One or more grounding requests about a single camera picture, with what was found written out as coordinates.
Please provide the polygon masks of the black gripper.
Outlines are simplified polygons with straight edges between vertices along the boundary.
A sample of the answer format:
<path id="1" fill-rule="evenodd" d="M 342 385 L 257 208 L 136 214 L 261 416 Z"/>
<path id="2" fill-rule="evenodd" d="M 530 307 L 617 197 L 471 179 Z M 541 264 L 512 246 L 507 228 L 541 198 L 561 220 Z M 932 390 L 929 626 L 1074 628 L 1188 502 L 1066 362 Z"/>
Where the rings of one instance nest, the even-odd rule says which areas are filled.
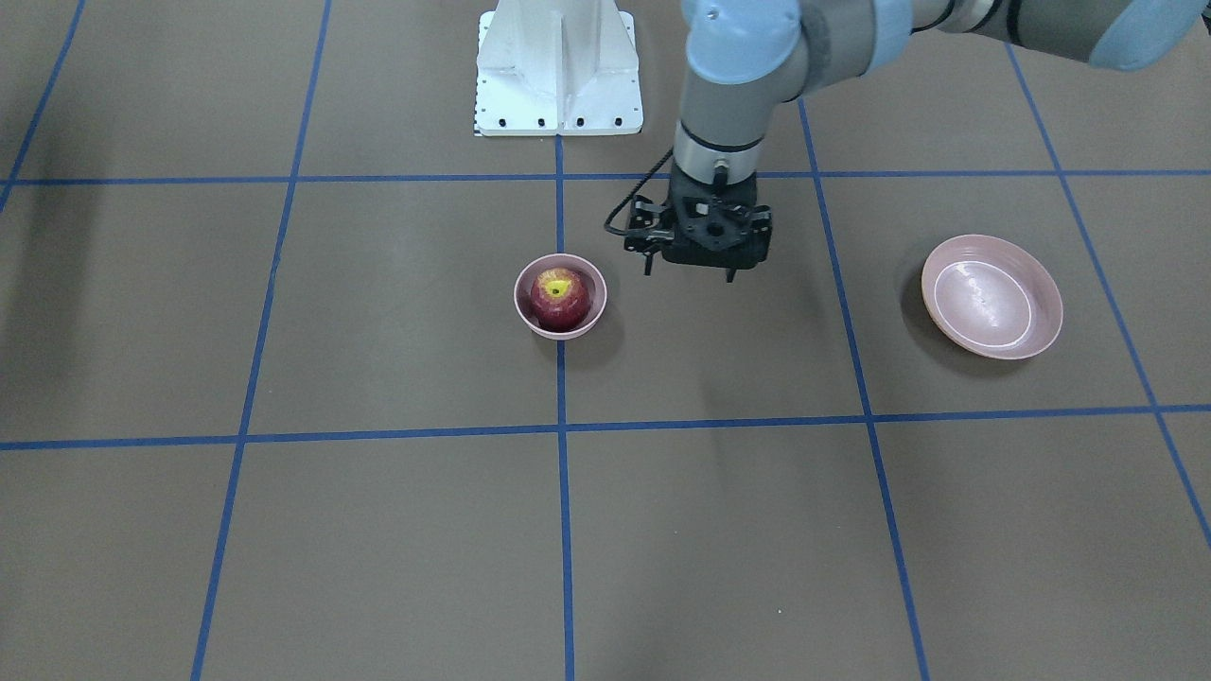
<path id="1" fill-rule="evenodd" d="M 723 269 L 727 284 L 734 284 L 736 271 L 768 258 L 773 213 L 761 204 L 757 174 L 730 184 L 701 183 L 675 166 L 665 201 L 635 195 L 624 207 L 624 250 L 644 257 L 645 276 L 661 257 L 678 267 Z"/>

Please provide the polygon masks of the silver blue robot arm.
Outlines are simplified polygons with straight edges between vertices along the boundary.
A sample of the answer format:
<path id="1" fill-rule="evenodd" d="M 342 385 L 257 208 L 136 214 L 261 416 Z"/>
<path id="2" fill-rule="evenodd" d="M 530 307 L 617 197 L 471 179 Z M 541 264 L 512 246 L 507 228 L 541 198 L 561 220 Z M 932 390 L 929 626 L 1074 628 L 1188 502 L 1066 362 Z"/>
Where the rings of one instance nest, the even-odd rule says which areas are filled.
<path id="1" fill-rule="evenodd" d="M 757 167 L 775 108 L 863 78 L 916 34 L 939 30 L 1015 44 L 1096 69 L 1155 64 L 1206 1 L 685 1 L 685 78 L 675 143 L 662 155 L 667 195 L 632 190 L 606 231 L 645 267 L 747 271 L 768 257 L 773 216 Z"/>

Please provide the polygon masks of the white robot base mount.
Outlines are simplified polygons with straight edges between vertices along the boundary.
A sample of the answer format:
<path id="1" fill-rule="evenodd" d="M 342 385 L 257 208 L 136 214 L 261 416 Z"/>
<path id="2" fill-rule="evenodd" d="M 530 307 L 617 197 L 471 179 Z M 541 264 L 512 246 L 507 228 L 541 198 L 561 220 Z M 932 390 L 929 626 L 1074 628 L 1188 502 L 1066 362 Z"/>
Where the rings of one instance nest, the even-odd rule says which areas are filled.
<path id="1" fill-rule="evenodd" d="M 614 1 L 499 1 L 477 22 L 474 131 L 637 135 L 633 16 Z"/>

